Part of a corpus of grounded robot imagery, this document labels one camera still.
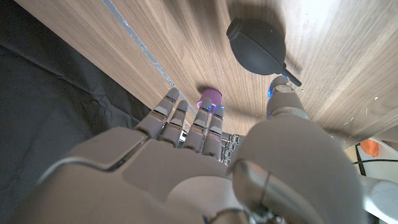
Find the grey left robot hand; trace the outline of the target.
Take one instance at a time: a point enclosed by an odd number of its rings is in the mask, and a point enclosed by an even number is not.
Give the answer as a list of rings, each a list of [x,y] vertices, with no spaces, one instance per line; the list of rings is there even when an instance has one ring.
[[[221,136],[221,162],[230,165],[235,160],[245,136],[223,132]]]

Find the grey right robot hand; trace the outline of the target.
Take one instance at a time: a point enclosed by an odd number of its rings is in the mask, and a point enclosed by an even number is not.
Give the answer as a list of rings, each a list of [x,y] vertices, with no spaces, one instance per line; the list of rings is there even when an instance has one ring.
[[[357,173],[311,122],[288,78],[269,87],[266,120],[222,132],[205,99],[183,144],[186,102],[171,89],[133,129],[113,128],[67,152],[11,223],[366,223]],[[225,162],[224,140],[237,140]]]

